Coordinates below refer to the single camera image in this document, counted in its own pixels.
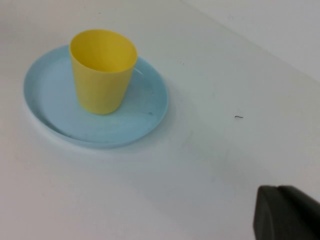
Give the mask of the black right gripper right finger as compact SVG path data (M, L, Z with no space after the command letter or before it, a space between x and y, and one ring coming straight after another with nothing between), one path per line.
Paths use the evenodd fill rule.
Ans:
M294 186L281 185L278 190L293 205L306 226L320 239L320 203Z

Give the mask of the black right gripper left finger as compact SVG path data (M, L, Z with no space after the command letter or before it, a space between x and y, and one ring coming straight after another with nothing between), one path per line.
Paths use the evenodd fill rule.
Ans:
M253 218L257 240L302 240L308 229L291 203L274 186L258 188Z

